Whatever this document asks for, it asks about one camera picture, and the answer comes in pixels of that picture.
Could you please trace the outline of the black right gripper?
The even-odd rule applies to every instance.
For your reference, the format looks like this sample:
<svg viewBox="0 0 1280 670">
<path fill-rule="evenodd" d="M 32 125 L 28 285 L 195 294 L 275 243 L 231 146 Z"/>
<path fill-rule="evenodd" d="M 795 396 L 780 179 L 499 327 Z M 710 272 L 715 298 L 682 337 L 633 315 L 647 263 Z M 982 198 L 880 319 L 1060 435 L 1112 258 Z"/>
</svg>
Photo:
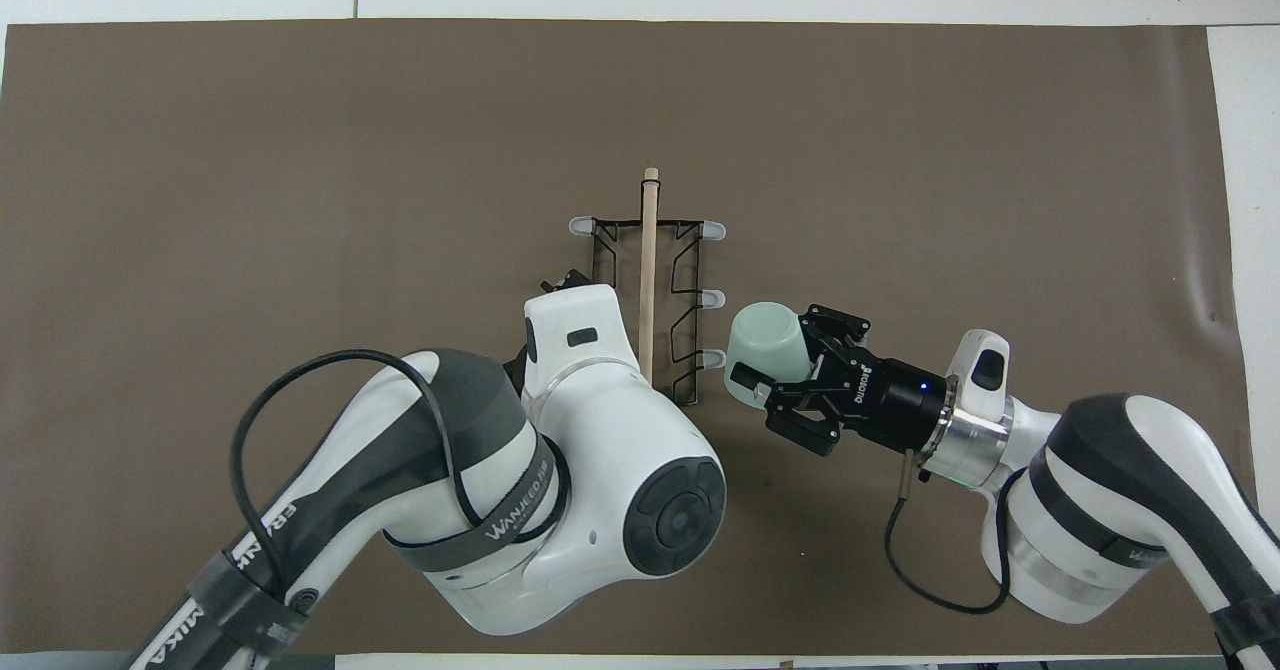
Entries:
<svg viewBox="0 0 1280 670">
<path fill-rule="evenodd" d="M 797 322 L 806 352 L 819 354 L 815 377 L 755 383 L 765 428 L 820 457 L 838 443 L 840 425 L 895 452 L 923 451 L 943 414 L 948 382 L 865 350 L 865 318 L 812 304 Z"/>
</svg>

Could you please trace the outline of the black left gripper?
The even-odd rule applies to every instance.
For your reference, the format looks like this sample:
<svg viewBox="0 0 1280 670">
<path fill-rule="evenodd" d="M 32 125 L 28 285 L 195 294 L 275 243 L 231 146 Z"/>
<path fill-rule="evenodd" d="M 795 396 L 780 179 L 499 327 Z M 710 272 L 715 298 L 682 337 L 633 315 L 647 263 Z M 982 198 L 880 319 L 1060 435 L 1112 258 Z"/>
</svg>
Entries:
<svg viewBox="0 0 1280 670">
<path fill-rule="evenodd" d="M 575 290 L 584 286 L 590 286 L 594 279 L 585 275 L 576 268 L 571 268 L 566 274 L 557 282 L 552 283 L 549 281 L 541 281 L 539 287 L 543 293 L 553 293 L 558 291 Z M 509 361 L 504 363 L 504 373 L 513 386 L 517 396 L 522 396 L 526 387 L 526 375 L 529 368 L 529 346 L 524 345 L 516 356 Z"/>
</svg>

